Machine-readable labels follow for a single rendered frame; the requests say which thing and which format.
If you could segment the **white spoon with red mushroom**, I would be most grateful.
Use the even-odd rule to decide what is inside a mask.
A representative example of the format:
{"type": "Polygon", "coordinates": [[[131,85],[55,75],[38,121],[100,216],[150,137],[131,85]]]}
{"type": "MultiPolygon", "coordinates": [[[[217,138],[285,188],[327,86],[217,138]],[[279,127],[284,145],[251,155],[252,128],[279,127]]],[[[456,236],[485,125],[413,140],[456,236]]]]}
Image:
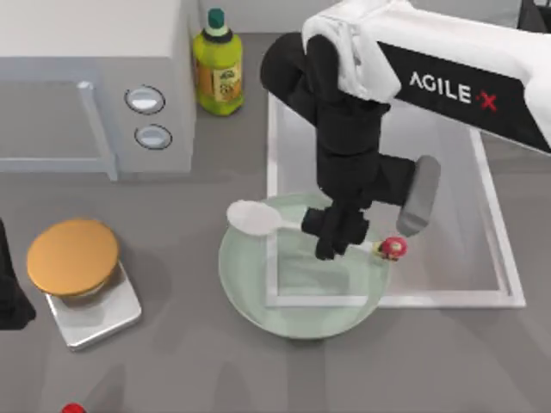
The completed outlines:
{"type": "MultiPolygon", "coordinates": [[[[235,201],[227,208],[226,216],[229,224],[234,228],[252,236],[268,236],[280,229],[303,232],[302,221],[300,223],[288,221],[282,217],[278,210],[260,201],[235,201]]],[[[408,251],[407,241],[403,237],[388,237],[378,242],[370,242],[365,239],[359,245],[350,244],[350,246],[371,253],[383,260],[394,262],[405,256],[408,251]]]]}

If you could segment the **pale green glass bowl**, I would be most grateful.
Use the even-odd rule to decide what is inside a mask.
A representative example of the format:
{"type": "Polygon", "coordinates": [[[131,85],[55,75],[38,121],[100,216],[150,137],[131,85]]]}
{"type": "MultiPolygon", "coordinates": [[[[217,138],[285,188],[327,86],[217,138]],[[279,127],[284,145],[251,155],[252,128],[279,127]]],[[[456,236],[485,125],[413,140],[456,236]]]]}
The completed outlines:
{"type": "MultiPolygon", "coordinates": [[[[308,207],[327,202],[291,194],[260,201],[300,223],[308,207]]],[[[262,330],[297,340],[336,336],[356,327],[379,304],[389,282],[389,263],[349,247],[344,256],[320,261],[316,238],[280,229],[252,236],[228,222],[219,250],[220,283],[244,318],[262,330]]]]}

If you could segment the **white sink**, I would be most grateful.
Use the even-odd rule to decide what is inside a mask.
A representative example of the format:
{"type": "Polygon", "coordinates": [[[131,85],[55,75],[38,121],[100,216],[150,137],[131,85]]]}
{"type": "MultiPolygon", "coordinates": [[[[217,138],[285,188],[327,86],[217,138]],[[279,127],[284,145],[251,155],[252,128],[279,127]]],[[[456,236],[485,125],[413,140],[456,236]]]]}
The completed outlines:
{"type": "MultiPolygon", "coordinates": [[[[267,195],[320,195],[314,130],[268,97],[267,195]]],[[[523,288],[477,130],[403,103],[383,120],[383,153],[442,166],[430,224],[390,268],[382,308],[519,308],[523,288]]]]}

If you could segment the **green bottle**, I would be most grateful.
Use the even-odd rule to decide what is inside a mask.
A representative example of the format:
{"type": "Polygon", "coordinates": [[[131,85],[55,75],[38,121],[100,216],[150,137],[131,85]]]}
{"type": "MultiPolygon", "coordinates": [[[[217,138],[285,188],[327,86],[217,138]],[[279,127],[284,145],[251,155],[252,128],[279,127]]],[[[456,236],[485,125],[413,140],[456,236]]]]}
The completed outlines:
{"type": "Polygon", "coordinates": [[[210,114],[228,116],[244,102],[243,45],[227,25],[225,12],[211,8],[207,26],[193,40],[195,90],[199,104],[210,114]]]}

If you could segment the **small microwave knob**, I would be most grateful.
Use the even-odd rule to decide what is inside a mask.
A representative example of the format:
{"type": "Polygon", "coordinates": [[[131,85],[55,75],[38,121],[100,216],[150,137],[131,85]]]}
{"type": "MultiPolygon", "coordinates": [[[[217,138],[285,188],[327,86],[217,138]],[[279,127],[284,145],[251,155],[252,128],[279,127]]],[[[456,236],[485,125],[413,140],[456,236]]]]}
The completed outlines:
{"type": "Polygon", "coordinates": [[[134,132],[135,141],[150,151],[161,151],[172,143],[171,133],[163,126],[151,124],[137,128],[134,132]]]}

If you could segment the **large microwave knob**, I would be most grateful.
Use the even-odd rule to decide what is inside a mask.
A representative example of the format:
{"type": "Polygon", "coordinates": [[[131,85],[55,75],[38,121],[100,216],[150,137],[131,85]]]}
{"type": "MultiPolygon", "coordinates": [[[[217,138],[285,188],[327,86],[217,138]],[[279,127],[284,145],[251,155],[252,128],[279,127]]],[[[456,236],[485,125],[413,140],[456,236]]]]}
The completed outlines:
{"type": "Polygon", "coordinates": [[[129,89],[125,93],[124,100],[131,110],[143,115],[156,114],[165,105],[164,95],[158,89],[148,85],[129,89]]]}

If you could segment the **pale microwave oven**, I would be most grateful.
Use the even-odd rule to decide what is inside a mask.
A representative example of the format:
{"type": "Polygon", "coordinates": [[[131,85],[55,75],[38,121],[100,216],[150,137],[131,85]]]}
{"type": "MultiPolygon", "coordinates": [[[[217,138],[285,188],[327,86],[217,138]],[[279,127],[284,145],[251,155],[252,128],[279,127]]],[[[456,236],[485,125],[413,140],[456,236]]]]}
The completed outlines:
{"type": "Polygon", "coordinates": [[[88,81],[115,151],[118,179],[132,173],[186,173],[195,138],[190,37],[197,0],[0,0],[0,81],[88,81]],[[129,89],[158,89],[164,108],[138,114],[129,89]],[[141,147],[137,128],[172,135],[161,151],[141,147]]]}

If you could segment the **silver kitchen scale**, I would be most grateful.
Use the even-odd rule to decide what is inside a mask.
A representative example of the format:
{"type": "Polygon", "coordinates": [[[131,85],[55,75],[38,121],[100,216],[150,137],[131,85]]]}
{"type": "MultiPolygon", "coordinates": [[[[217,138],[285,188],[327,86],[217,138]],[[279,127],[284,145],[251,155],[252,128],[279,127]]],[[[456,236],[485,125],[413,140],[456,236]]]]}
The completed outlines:
{"type": "Polygon", "coordinates": [[[65,345],[72,351],[135,324],[142,315],[138,295],[121,262],[96,290],[68,298],[48,294],[46,302],[65,345]]]}

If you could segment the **round orange disc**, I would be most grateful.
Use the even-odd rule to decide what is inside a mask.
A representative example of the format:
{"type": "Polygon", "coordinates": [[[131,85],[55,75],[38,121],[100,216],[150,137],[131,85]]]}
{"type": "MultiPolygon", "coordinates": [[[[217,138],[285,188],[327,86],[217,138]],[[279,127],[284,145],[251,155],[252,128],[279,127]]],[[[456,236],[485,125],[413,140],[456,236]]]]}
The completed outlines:
{"type": "Polygon", "coordinates": [[[45,229],[27,253],[29,279],[58,297],[90,293],[102,286],[119,262],[114,232],[95,219],[67,219],[45,229]]]}

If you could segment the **microwave oven door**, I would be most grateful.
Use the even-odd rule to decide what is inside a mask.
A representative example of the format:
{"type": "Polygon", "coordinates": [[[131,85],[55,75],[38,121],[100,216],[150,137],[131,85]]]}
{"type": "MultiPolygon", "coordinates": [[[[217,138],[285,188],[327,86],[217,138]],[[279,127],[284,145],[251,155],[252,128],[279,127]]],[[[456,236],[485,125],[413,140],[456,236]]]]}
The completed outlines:
{"type": "Polygon", "coordinates": [[[88,81],[0,81],[0,173],[104,173],[118,179],[88,81]]]}

